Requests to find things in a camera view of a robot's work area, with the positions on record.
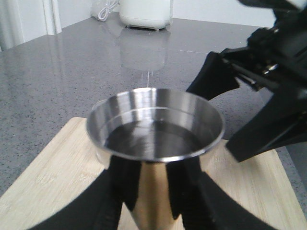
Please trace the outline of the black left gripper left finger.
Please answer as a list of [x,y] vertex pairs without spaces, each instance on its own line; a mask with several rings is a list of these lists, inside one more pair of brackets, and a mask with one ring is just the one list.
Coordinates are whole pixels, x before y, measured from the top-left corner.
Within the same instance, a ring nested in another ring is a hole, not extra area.
[[112,156],[111,164],[76,199],[34,230],[115,230],[121,208],[133,210],[138,198],[141,163]]

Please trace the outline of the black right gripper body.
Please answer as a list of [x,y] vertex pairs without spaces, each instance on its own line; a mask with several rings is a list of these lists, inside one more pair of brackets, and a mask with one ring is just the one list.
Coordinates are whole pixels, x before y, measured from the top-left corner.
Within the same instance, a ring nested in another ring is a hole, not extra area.
[[275,23],[259,28],[246,47],[225,49],[222,59],[254,89],[281,85],[307,88],[307,2],[305,0],[242,0],[248,7],[271,9]]

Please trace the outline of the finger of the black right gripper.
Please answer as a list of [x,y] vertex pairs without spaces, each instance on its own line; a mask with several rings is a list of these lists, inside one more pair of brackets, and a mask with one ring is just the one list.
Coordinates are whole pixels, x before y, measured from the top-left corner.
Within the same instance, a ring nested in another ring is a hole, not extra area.
[[219,53],[210,52],[187,92],[211,100],[240,87],[232,69],[223,62]]
[[230,138],[226,147],[242,162],[306,140],[307,90],[279,88],[261,111]]

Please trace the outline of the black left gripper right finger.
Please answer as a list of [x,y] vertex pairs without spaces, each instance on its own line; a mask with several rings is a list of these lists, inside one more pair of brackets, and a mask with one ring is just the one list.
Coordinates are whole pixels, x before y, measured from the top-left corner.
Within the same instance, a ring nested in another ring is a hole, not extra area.
[[210,176],[197,158],[166,165],[172,216],[186,230],[272,230],[239,205]]

